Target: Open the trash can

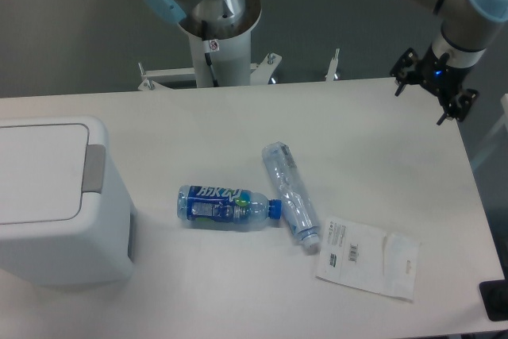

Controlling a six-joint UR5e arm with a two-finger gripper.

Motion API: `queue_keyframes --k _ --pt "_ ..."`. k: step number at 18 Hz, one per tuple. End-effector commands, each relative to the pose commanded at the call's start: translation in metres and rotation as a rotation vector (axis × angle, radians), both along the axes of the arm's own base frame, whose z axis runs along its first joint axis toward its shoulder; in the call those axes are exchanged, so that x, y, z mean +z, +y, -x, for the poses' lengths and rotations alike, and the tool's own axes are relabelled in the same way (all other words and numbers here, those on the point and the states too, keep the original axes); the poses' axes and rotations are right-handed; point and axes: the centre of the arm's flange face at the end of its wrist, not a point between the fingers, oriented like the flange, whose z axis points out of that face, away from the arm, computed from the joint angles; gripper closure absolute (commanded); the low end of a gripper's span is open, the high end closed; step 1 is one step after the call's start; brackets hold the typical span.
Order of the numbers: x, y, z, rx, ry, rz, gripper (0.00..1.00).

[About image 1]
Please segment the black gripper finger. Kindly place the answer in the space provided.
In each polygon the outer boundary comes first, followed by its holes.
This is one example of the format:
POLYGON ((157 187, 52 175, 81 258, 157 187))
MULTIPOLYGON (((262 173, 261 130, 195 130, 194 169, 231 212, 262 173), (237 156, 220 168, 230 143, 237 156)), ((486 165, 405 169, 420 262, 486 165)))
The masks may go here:
POLYGON ((479 92, 474 89, 459 89, 455 95, 439 94, 437 98, 444 113, 438 119, 437 125, 441 125, 445 119, 462 122, 478 97, 479 92))
POLYGON ((419 63, 418 54, 413 48, 408 48, 398 58, 392 69, 390 77, 394 78, 397 90, 394 95, 399 96, 406 85, 419 85, 421 83, 421 74, 417 71, 419 63))

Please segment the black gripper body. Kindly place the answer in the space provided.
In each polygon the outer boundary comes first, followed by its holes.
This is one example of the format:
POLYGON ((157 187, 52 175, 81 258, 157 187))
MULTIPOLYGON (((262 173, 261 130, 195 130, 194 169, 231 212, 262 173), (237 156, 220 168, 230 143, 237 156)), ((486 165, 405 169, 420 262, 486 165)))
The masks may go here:
POLYGON ((453 98, 460 92, 467 96, 474 96, 474 90, 463 88, 463 82, 471 72, 472 67, 453 67, 448 64, 451 58, 444 64, 440 56, 436 56, 431 46, 427 49, 424 57, 418 63, 418 71, 421 75, 420 86, 429 93, 445 98, 453 98))

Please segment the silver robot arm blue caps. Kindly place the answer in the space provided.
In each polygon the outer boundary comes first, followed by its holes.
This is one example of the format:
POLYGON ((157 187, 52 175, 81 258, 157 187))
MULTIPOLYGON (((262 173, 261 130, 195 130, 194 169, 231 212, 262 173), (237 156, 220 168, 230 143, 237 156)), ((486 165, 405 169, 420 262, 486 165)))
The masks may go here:
POLYGON ((507 23, 507 0, 411 0, 442 20, 440 32, 419 56, 408 48, 390 71, 400 95, 418 85, 443 109, 439 122, 464 121, 479 92, 463 82, 507 23))

